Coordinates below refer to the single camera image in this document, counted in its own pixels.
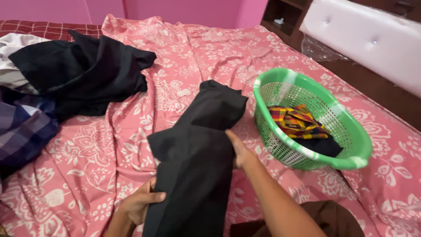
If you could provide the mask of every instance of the green plastic basket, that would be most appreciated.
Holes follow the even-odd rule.
[[[367,132],[343,105],[313,79],[285,68],[262,73],[253,86],[254,120],[270,153],[283,164],[301,170],[330,165],[337,170],[367,166],[373,146]],[[344,149],[336,157],[313,152],[289,138],[273,121],[267,106],[305,104]]]

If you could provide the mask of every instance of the dark blue checkered cloth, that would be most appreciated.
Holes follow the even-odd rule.
[[[35,160],[59,132],[54,100],[0,86],[0,177]]]

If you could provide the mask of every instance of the plaid shirt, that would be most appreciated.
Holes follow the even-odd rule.
[[[0,86],[0,177],[33,161],[55,137],[55,102]]]
[[[278,127],[290,138],[327,138],[330,131],[317,122],[304,104],[295,107],[268,106]]]

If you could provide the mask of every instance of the hand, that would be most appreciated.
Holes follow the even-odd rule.
[[[235,133],[231,130],[225,130],[225,134],[228,136],[232,146],[234,147],[236,155],[234,166],[243,169],[246,163],[257,160],[257,156],[244,145],[242,140]]]
[[[153,192],[156,182],[156,177],[153,177],[144,183],[138,190],[127,197],[118,209],[118,211],[124,212],[135,225],[141,225],[145,222],[149,203],[162,202],[165,199],[166,193]]]

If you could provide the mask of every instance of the bed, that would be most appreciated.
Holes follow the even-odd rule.
[[[208,79],[249,97],[233,130],[298,203],[332,199],[354,215],[366,236],[420,235],[421,189],[415,187],[421,182],[421,133],[264,27],[224,30],[112,15],[102,26],[0,21],[0,36],[16,32],[72,40],[67,29],[155,52],[154,66],[142,72],[148,91],[110,103],[105,116],[66,121],[35,162],[2,182],[0,223],[9,235],[101,236],[121,201],[155,175],[157,162],[146,137],[173,126]],[[338,98],[373,142],[367,167],[301,171],[270,155],[254,125],[252,87],[273,67],[305,74]],[[261,218],[245,174],[234,170],[224,235],[231,224]]]

